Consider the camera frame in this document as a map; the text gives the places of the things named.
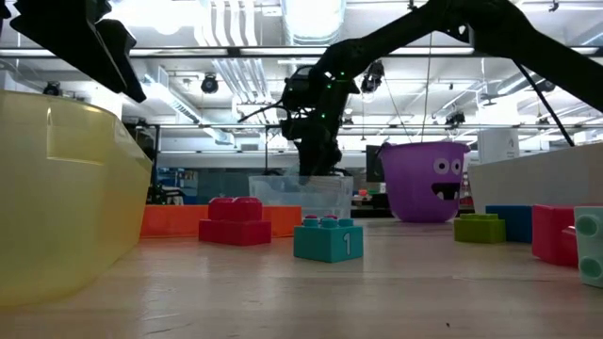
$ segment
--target cartoon eye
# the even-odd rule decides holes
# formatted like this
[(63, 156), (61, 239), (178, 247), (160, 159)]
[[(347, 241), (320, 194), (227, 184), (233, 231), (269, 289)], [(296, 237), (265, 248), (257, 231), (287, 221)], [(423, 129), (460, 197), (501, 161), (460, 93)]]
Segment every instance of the cartoon eye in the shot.
[(435, 159), (433, 162), (433, 170), (438, 174), (446, 174), (449, 169), (450, 163), (444, 158)]
[(461, 170), (463, 170), (463, 166), (461, 166), (461, 160), (460, 159), (454, 159), (454, 161), (452, 161), (452, 172), (456, 175), (461, 174)]

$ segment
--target wooden table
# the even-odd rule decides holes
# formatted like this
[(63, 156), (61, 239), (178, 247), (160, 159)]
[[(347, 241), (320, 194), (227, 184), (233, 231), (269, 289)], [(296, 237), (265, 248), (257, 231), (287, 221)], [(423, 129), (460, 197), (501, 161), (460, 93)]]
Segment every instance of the wooden table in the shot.
[(370, 221), (365, 257), (144, 240), (68, 299), (0, 311), (0, 338), (603, 338), (603, 290), (521, 244)]

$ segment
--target yellow plastic bin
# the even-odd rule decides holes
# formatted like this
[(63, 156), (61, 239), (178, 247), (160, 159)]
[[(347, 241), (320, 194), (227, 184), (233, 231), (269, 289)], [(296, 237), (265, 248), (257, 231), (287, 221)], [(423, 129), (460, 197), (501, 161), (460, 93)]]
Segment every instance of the yellow plastic bin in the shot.
[(72, 293), (139, 241), (151, 161), (110, 112), (0, 90), (0, 306)]

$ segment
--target orange lego block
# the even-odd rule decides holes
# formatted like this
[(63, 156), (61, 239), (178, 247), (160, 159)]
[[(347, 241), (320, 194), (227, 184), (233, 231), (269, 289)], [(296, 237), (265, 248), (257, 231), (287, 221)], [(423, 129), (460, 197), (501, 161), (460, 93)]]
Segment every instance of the orange lego block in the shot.
[(207, 210), (207, 205), (147, 205), (140, 237), (198, 236)]
[(302, 207), (264, 206), (262, 219), (272, 222), (272, 237), (293, 236), (293, 228), (302, 225)]

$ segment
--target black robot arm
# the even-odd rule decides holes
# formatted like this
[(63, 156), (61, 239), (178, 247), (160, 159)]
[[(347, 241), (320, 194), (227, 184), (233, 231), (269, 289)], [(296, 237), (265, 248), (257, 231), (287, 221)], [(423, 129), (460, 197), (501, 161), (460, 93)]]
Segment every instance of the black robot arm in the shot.
[(330, 46), (310, 71), (303, 92), (285, 92), (285, 107), (287, 99), (295, 96), (308, 98), (305, 102), (309, 101), (313, 109), (307, 118), (282, 122), (282, 126), (299, 124), (312, 131), (293, 136), (284, 129), (285, 137), (301, 139), (301, 175), (326, 175), (341, 159), (336, 137), (347, 98), (354, 92), (349, 85), (354, 77), (373, 61), (434, 31), (470, 44), (477, 52), (512, 59), (603, 111), (598, 88), (603, 82), (603, 67), (538, 32), (510, 1), (430, 0), (363, 38)]

